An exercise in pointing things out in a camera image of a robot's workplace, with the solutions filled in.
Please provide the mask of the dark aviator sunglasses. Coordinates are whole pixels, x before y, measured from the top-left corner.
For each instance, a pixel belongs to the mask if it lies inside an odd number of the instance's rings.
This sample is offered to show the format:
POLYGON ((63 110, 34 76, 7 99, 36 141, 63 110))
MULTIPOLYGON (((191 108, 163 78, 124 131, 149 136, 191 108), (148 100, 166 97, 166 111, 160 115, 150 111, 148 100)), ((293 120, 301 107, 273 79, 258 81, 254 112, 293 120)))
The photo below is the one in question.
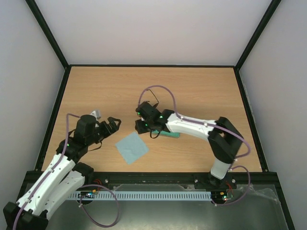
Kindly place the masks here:
POLYGON ((148 102, 151 106, 156 108, 159 105, 159 100, 152 89, 147 89, 144 95, 145 101, 148 102))

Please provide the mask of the grey glasses case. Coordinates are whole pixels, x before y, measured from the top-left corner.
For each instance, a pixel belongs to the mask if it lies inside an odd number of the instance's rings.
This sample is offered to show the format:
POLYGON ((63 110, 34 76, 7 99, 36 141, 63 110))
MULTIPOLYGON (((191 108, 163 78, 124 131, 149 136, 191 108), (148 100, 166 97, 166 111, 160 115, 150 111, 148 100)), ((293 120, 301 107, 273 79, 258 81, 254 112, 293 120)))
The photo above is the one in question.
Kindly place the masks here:
POLYGON ((151 131, 150 132, 151 138, 157 138, 157 137, 168 137, 168 138, 179 138, 180 134, 178 132, 166 132, 166 131, 151 131))

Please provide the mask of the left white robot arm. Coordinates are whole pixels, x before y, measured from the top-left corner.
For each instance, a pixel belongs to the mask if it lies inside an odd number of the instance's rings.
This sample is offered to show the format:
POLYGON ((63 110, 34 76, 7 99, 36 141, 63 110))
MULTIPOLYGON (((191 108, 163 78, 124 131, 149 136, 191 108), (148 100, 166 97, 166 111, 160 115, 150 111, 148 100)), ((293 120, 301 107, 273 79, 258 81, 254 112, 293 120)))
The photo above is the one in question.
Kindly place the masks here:
POLYGON ((3 209, 8 228, 44 230, 53 213, 75 190, 91 187, 94 169, 81 158, 93 144, 119 130, 121 120, 109 117, 99 122, 96 112, 79 117, 76 128, 66 130, 52 161, 32 187, 3 209))

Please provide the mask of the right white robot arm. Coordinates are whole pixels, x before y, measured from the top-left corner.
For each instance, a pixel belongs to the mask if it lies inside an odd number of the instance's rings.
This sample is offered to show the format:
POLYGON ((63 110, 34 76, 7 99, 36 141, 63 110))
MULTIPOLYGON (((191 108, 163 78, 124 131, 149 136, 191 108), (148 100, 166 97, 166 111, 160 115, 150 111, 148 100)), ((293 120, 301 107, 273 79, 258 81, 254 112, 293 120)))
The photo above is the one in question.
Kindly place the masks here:
POLYGON ((227 118, 201 120, 184 117, 169 109, 160 112, 148 102, 138 105, 136 114, 140 117, 135 121, 135 129, 139 134, 153 131, 158 134, 180 133, 208 141, 215 157, 208 183, 218 188, 226 182, 226 174, 244 142, 243 136, 227 118))

